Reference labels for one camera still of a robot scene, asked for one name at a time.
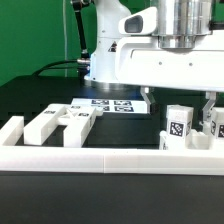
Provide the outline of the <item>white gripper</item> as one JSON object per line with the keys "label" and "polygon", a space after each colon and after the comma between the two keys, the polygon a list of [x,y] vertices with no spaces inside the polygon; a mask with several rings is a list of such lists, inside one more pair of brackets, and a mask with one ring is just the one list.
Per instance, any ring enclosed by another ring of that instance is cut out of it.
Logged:
{"label": "white gripper", "polygon": [[158,111],[153,88],[207,91],[200,124],[209,122],[224,92],[224,27],[210,6],[149,7],[119,21],[115,75],[138,85],[150,115]]}

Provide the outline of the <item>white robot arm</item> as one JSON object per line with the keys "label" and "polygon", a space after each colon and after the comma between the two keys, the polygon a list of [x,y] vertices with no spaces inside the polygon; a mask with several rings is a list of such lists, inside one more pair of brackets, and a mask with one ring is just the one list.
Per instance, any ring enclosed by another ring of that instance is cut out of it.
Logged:
{"label": "white robot arm", "polygon": [[224,23],[217,0],[154,0],[135,14],[119,0],[93,0],[97,45],[85,80],[104,88],[135,85],[204,91],[204,122],[224,93]]}

